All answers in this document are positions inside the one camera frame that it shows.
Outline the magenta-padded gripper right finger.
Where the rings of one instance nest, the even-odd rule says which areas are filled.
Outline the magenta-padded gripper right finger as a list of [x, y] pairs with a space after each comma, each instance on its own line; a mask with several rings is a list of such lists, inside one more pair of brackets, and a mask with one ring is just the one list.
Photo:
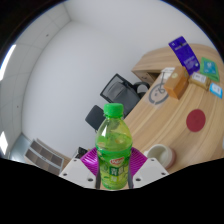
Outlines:
[[132, 148], [129, 161], [128, 187], [140, 188], [168, 175], [156, 158], [147, 158], [139, 150]]

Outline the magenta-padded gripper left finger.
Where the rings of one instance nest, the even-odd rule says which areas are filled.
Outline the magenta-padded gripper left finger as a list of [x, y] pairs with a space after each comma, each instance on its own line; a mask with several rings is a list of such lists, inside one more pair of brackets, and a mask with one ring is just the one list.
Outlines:
[[99, 189], [97, 150], [93, 148], [80, 159], [73, 158], [61, 172], [60, 177], [84, 188]]

